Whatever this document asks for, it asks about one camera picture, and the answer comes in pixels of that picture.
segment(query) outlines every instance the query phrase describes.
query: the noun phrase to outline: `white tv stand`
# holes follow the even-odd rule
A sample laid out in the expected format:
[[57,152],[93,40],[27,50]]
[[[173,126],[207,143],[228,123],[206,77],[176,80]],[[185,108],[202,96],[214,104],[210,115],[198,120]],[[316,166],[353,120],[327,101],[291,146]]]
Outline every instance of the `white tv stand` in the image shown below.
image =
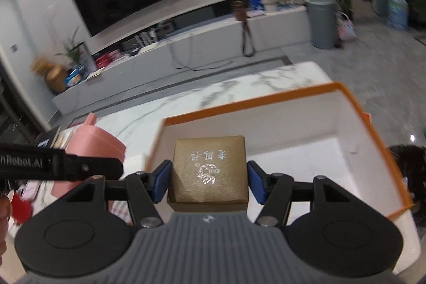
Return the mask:
[[[67,89],[54,97],[53,102],[63,115],[78,110],[86,113],[99,108],[100,104],[114,104],[155,90],[158,81],[164,78],[170,78],[171,84],[184,82],[188,78],[261,61],[265,59],[262,51],[267,49],[310,41],[308,16],[303,6],[254,17],[248,23],[258,51],[254,57],[242,57],[241,23],[229,18],[162,40],[152,49],[141,49],[138,55],[114,62],[98,76]],[[195,70],[218,68],[191,71],[179,63]]]

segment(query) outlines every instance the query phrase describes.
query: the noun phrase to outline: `trash can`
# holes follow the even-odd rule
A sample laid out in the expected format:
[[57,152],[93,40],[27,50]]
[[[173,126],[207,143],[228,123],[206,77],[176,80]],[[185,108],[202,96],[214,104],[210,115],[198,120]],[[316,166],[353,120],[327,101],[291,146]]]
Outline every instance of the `trash can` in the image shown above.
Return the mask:
[[308,16],[312,45],[318,48],[334,48],[338,40],[337,3],[335,0],[309,0]]

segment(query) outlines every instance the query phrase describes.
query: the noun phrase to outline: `pink container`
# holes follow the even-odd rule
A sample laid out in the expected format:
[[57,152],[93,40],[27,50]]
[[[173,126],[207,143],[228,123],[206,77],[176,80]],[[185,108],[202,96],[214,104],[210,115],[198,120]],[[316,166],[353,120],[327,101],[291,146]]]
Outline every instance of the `pink container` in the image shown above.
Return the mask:
[[[96,115],[90,113],[83,125],[75,131],[65,151],[81,157],[117,158],[124,162],[126,146],[109,132],[96,127],[95,123]],[[80,183],[55,182],[51,194],[59,198]]]

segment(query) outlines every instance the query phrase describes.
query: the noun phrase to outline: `orange-rimmed box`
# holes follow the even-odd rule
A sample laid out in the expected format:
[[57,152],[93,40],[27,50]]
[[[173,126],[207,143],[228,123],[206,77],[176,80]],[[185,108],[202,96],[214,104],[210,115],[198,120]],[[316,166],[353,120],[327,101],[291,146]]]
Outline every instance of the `orange-rimmed box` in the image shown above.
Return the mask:
[[[341,83],[166,118],[145,170],[172,160],[177,139],[232,135],[245,137],[247,160],[267,173],[283,172],[307,182],[326,175],[389,218],[412,206],[396,163]],[[248,217],[254,220],[260,210],[250,192]],[[308,204],[293,204],[289,223],[308,210]]]

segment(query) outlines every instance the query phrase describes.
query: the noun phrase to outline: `small gold box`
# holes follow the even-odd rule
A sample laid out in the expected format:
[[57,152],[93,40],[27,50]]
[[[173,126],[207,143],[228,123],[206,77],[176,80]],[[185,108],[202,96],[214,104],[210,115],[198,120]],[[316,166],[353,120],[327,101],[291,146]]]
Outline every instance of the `small gold box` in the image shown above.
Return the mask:
[[168,200],[181,212],[246,210],[244,137],[177,140]]

